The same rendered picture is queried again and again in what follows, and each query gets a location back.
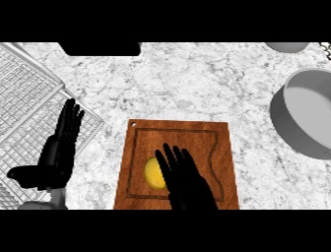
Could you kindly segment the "black appliance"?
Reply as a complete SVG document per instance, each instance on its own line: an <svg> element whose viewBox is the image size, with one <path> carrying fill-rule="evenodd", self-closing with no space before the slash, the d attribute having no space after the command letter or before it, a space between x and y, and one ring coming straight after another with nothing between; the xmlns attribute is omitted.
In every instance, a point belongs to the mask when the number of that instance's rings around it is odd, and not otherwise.
<svg viewBox="0 0 331 252"><path fill-rule="evenodd" d="M138 42L63 42L60 44L70 56L138 56Z"/></svg>

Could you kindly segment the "yellow lemon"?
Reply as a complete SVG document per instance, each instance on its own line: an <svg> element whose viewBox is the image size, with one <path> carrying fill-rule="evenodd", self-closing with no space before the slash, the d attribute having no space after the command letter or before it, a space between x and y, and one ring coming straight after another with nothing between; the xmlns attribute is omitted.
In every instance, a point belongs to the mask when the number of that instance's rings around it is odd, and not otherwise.
<svg viewBox="0 0 331 252"><path fill-rule="evenodd" d="M159 160L153 157L145 165L144 176L147 183L153 189L165 189L166 188L166 180L163 177L163 172L159 164Z"/></svg>

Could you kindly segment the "grey round bowl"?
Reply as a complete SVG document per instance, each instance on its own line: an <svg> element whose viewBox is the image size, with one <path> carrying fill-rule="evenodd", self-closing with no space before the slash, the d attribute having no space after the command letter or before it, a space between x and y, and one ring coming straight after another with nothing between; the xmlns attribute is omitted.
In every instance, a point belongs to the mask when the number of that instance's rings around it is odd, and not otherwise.
<svg viewBox="0 0 331 252"><path fill-rule="evenodd" d="M268 42L267 45L282 53L299 53L308 46L308 42Z"/></svg>

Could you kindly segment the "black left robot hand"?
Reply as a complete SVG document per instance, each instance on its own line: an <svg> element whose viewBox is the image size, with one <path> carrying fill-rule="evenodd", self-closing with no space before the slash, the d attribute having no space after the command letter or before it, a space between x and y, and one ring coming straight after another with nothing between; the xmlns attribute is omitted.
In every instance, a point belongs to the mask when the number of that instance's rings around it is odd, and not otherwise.
<svg viewBox="0 0 331 252"><path fill-rule="evenodd" d="M80 134L85 110L71 98L63 107L55 133L48 137L37 165L17 166L8 177L18 181L26 189L61 189L73 175L76 143Z"/></svg>

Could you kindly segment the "grey metal pot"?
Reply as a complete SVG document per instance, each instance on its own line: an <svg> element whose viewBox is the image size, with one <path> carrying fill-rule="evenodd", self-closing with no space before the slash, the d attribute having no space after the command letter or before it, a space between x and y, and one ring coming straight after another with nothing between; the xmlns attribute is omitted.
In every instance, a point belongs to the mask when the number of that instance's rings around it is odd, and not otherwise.
<svg viewBox="0 0 331 252"><path fill-rule="evenodd" d="M331 71L305 69L291 75L274 94L271 120L301 154L331 159Z"/></svg>

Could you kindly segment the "brown wooden cutting board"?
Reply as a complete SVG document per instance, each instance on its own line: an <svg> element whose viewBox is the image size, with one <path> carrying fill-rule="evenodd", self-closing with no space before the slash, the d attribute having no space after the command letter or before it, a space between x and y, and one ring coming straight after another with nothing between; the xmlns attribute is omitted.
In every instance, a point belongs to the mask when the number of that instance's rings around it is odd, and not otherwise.
<svg viewBox="0 0 331 252"><path fill-rule="evenodd" d="M145 165L163 144L187 149L208 180L218 208L239 209L227 122L131 119L125 140L116 210L171 210L169 192L145 181Z"/></svg>

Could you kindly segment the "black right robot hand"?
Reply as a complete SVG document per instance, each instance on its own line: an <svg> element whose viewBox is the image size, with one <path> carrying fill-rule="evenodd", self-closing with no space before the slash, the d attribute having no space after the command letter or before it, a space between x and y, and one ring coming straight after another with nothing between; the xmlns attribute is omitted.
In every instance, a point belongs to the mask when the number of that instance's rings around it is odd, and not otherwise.
<svg viewBox="0 0 331 252"><path fill-rule="evenodd" d="M163 144L156 152L175 211L217 211L218 205L208 181L200 174L193 155L187 149Z"/></svg>

